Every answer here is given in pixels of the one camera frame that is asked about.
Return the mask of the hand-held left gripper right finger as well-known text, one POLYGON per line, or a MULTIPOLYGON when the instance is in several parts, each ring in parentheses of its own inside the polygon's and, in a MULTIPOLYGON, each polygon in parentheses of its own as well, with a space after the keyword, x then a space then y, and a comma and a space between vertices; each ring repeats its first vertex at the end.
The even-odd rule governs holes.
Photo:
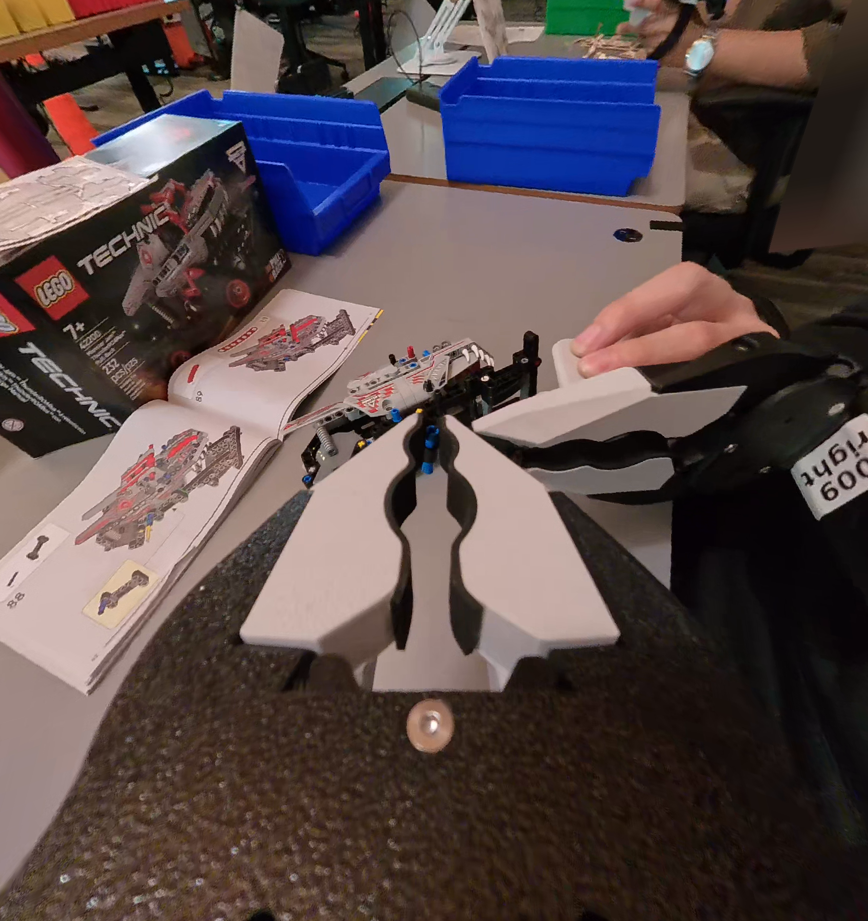
POLYGON ((453 417, 440 425, 451 546, 451 630, 503 691, 521 661, 615 645, 615 624, 551 495, 453 417))

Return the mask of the wooden shelf table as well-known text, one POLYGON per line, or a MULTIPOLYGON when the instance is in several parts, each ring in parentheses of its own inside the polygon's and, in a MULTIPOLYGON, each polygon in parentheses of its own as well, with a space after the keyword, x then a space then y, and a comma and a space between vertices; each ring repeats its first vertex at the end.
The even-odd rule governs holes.
POLYGON ((166 56, 163 21, 193 9, 188 1, 145 2, 0 39, 0 76, 20 102, 35 107, 122 74, 143 112, 160 109, 160 99, 143 66, 166 56), (95 39, 101 40, 99 50, 74 62, 17 76, 9 71, 12 63, 30 54, 95 39))

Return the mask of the blue plastic bin square tag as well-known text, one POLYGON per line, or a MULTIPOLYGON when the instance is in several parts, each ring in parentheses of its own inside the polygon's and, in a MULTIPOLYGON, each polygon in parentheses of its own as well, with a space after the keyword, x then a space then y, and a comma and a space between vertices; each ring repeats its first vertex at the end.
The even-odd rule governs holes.
POLYGON ((367 100, 200 90, 94 139, 101 147, 161 116, 240 122, 284 246, 319 256, 380 199, 391 172, 380 111, 367 100))

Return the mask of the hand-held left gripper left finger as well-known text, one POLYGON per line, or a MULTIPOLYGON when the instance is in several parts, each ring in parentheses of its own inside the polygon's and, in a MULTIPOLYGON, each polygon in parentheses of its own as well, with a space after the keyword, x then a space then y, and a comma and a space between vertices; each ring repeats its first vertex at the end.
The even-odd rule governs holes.
POLYGON ((403 525, 415 512, 427 424, 411 413, 314 486, 240 628, 250 646, 343 659, 404 650, 414 611, 403 525))

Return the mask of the person's black clothed body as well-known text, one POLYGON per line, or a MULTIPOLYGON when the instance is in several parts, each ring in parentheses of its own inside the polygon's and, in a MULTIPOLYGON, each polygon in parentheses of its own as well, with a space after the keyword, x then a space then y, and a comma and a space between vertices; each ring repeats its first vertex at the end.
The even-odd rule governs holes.
POLYGON ((677 500, 671 588, 782 730, 826 822, 868 850, 868 606, 804 504, 677 500))

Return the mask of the open instruction booklet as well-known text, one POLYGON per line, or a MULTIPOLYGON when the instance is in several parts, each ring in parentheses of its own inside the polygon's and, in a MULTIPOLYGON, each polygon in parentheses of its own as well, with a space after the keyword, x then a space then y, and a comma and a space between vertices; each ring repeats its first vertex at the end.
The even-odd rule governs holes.
POLYGON ((183 364, 0 560, 0 642, 89 694, 380 316, 287 289, 183 364))

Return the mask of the white sticker sheet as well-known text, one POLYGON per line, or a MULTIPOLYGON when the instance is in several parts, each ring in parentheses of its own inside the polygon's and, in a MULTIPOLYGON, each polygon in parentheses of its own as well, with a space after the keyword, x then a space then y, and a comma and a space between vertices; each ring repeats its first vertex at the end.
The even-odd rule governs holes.
POLYGON ((145 188, 150 178, 74 156, 0 184, 0 268, 145 188))

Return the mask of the white desk lamp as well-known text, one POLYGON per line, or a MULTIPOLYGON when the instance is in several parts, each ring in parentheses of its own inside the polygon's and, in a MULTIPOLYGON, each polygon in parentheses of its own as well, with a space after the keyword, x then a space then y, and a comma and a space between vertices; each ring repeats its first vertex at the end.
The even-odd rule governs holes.
POLYGON ((476 56, 450 48, 453 32, 470 1, 403 2, 392 14, 390 50, 397 68, 405 76, 450 76, 476 56))

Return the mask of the person's right hand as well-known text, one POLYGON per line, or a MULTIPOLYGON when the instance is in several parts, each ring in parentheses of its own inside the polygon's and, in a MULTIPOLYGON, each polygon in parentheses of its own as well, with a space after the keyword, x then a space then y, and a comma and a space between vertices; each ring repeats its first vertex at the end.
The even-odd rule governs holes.
POLYGON ((695 262, 659 273, 608 304, 572 341, 578 374, 693 361, 739 337, 781 335, 753 301, 695 262))

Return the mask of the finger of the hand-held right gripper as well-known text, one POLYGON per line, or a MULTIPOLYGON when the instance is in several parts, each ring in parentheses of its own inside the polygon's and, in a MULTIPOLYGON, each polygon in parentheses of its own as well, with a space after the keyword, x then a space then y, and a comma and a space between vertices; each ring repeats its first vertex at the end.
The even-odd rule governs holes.
POLYGON ((578 496, 615 496, 627 493, 651 493, 660 489, 674 475, 672 460, 655 457, 622 468, 590 465, 563 470, 540 467, 528 473, 550 491, 578 496))
POLYGON ((480 437, 510 446, 525 468, 673 468, 670 443, 716 422, 745 386, 660 393, 632 388, 589 396, 572 386, 538 394, 474 422, 480 437))

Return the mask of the another person's forearm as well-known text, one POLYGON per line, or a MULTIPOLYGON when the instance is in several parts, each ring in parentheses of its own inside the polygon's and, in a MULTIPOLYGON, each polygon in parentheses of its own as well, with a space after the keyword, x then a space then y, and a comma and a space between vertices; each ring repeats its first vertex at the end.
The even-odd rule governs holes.
POLYGON ((698 80, 732 85, 804 90, 814 80, 809 64, 808 29, 740 28, 736 10, 710 18, 699 37, 717 30, 716 53, 698 80))

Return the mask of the green plastic bin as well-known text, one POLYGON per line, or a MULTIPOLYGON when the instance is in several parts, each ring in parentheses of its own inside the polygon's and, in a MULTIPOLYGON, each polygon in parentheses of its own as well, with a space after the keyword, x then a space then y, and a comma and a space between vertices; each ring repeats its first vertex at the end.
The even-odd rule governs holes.
POLYGON ((544 32, 568 37, 612 36, 628 22, 632 2, 625 1, 547 1, 544 32))

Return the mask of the grey red brick truck model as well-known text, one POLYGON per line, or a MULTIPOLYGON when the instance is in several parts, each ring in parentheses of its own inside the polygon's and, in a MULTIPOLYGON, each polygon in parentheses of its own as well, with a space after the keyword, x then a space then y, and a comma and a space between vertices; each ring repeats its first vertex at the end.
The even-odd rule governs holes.
POLYGON ((304 489, 313 489, 349 457, 417 413, 425 425, 434 425, 447 414, 470 425, 496 409, 532 397, 541 364, 540 337, 534 331, 523 334, 520 349, 502 367, 470 338, 443 342, 420 355, 412 348, 400 358, 391 354, 386 365, 350 381, 342 400, 285 426, 284 436, 301 429, 312 431, 301 454, 304 489), (340 433, 357 436, 350 456, 335 442, 340 433))

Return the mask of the maroon pole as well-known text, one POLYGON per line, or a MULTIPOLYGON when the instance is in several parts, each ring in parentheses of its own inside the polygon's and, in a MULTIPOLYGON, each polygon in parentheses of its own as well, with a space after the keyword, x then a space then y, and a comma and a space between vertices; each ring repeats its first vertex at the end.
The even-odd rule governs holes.
POLYGON ((16 178, 58 162, 59 156, 0 73, 0 168, 16 178))

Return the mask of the black toy set box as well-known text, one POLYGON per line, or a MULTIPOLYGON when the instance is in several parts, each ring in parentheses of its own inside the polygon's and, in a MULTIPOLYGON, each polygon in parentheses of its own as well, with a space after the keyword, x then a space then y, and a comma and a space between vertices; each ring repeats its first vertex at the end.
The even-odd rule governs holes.
POLYGON ((0 268, 0 436, 115 434, 289 269, 240 122, 165 115, 85 155, 150 183, 0 268))

